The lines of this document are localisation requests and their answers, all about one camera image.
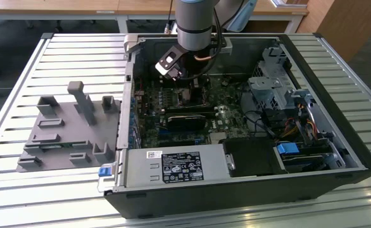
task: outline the barcode sticker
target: barcode sticker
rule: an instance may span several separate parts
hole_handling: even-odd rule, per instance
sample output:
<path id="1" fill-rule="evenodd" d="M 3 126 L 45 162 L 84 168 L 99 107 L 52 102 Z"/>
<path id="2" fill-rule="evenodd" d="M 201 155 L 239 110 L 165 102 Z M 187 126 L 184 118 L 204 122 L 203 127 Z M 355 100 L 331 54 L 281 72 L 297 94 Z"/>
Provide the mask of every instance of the barcode sticker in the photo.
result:
<path id="1" fill-rule="evenodd" d="M 115 11 L 108 11 L 108 10 L 97 10 L 97 13 L 115 13 Z"/>
<path id="2" fill-rule="evenodd" d="M 148 151 L 147 158 L 161 158 L 161 151 Z"/>

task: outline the blue clip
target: blue clip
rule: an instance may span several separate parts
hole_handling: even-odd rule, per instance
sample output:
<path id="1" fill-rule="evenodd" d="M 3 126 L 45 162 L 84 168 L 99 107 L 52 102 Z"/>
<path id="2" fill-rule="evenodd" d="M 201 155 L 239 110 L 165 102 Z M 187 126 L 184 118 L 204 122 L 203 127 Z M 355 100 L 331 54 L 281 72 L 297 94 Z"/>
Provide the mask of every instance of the blue clip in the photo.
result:
<path id="1" fill-rule="evenodd" d="M 279 154 L 291 154 L 291 153 L 299 153 L 299 149 L 295 143 L 281 143 L 276 146 L 276 149 L 279 151 Z"/>
<path id="2" fill-rule="evenodd" d="M 112 167 L 100 167 L 99 177 L 109 177 L 109 176 L 112 176 Z"/>

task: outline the gray plastic part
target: gray plastic part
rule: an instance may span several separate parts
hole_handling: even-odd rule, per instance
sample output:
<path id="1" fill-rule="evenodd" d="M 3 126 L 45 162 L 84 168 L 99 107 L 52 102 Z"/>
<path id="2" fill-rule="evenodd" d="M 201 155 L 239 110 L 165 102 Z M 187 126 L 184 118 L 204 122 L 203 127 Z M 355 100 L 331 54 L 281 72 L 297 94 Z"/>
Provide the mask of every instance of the gray plastic part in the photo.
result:
<path id="1" fill-rule="evenodd" d="M 27 155 L 20 157 L 19 165 L 23 166 L 25 169 L 37 168 L 41 164 L 40 159 L 36 156 Z"/>
<path id="2" fill-rule="evenodd" d="M 49 143 L 49 142 L 59 142 L 60 136 L 57 134 L 41 134 L 33 135 L 32 142 L 37 143 Z"/>
<path id="3" fill-rule="evenodd" d="M 53 111 L 53 107 L 59 106 L 59 103 L 53 96 L 43 96 L 37 102 L 37 109 L 40 113 L 47 118 L 57 118 L 57 115 Z"/>
<path id="4" fill-rule="evenodd" d="M 91 142 L 87 140 L 85 142 L 80 142 L 80 143 L 72 143 L 72 147 L 75 149 L 92 149 L 92 144 Z"/>
<path id="5" fill-rule="evenodd" d="M 40 166 L 19 162 L 17 172 L 97 167 L 113 162 L 120 101 L 109 98 L 105 100 L 113 102 L 111 107 L 116 109 L 116 112 L 104 112 L 103 101 L 92 102 L 93 111 L 91 112 L 96 120 L 95 125 L 88 125 L 84 113 L 76 111 L 76 102 L 49 105 L 59 118 L 49 119 L 41 113 L 39 114 L 21 155 L 23 161 L 37 157 L 41 161 Z M 93 154 L 96 146 L 100 152 Z M 71 157 L 71 154 L 76 153 L 87 154 L 83 160 Z"/>
<path id="6" fill-rule="evenodd" d="M 96 118 L 93 115 L 93 104 L 91 102 L 89 96 L 83 93 L 84 84 L 80 81 L 69 82 L 67 86 L 67 91 L 75 96 L 80 111 L 85 117 L 88 125 L 96 124 Z"/>
<path id="7" fill-rule="evenodd" d="M 87 153 L 71 153 L 69 160 L 72 164 L 81 165 L 91 163 L 91 158 L 88 157 Z"/>
<path id="8" fill-rule="evenodd" d="M 100 163 L 107 163 L 112 157 L 113 157 L 113 152 L 108 147 L 108 144 L 104 143 L 104 148 L 103 150 L 99 148 L 99 146 L 95 144 L 93 148 L 92 148 L 92 154 L 96 157 L 97 161 Z"/>
<path id="9" fill-rule="evenodd" d="M 104 113 L 117 112 L 117 107 L 115 104 L 113 96 L 103 96 L 103 109 Z"/>
<path id="10" fill-rule="evenodd" d="M 57 127 L 57 126 L 61 127 L 61 126 L 64 126 L 64 121 L 60 118 L 47 119 L 47 120 L 39 121 L 37 126 L 40 128 Z"/>

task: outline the warning label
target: warning label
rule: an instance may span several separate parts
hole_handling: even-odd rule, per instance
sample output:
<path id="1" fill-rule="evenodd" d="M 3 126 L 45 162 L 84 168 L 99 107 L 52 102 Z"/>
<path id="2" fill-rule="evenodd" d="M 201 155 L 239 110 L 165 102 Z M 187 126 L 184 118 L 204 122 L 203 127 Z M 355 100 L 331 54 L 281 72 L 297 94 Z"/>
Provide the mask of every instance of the warning label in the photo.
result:
<path id="1" fill-rule="evenodd" d="M 163 154 L 161 171 L 167 184 L 204 180 L 199 152 Z"/>

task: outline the black cable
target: black cable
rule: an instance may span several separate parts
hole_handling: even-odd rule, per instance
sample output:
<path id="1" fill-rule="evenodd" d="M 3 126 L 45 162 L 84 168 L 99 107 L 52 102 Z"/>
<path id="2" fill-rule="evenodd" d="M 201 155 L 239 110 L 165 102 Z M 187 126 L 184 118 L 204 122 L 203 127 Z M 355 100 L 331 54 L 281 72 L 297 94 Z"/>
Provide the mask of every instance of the black cable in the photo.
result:
<path id="1" fill-rule="evenodd" d="M 172 2 L 171 2 L 171 9 L 168 10 L 168 18 L 167 18 L 167 24 L 168 24 L 168 25 L 169 25 L 169 23 L 171 23 L 172 7 L 173 7 L 173 0 L 172 0 Z"/>
<path id="2" fill-rule="evenodd" d="M 217 14 L 216 14 L 216 9 L 213 8 L 213 15 L 215 15 L 215 24 L 216 24 L 216 36 L 217 36 L 217 47 L 216 47 L 216 51 L 212 55 L 212 59 L 209 61 L 209 63 L 205 65 L 205 67 L 203 68 L 201 72 L 199 72 L 196 75 L 193 75 L 192 77 L 181 77 L 180 80 L 193 80 L 197 77 L 200 77 L 204 73 L 208 72 L 208 70 L 211 70 L 215 60 L 216 60 L 216 56 L 221 51 L 223 48 L 223 29 L 220 27 L 220 23 L 219 23 L 219 18 L 217 18 Z"/>
<path id="3" fill-rule="evenodd" d="M 272 132 L 272 130 L 268 129 L 264 125 L 259 124 L 256 121 L 253 121 L 248 116 L 244 116 L 245 119 L 253 123 L 259 128 L 261 128 L 273 138 L 276 138 L 276 134 Z"/>
<path id="4" fill-rule="evenodd" d="M 240 11 L 240 9 L 241 9 L 243 3 L 244 3 L 244 0 L 241 0 L 240 6 L 239 6 L 239 8 L 237 8 L 235 14 L 233 14 L 233 15 L 231 16 L 231 18 L 223 23 L 221 27 L 236 17 L 236 15 L 237 15 L 237 13 L 239 13 L 239 11 Z"/>

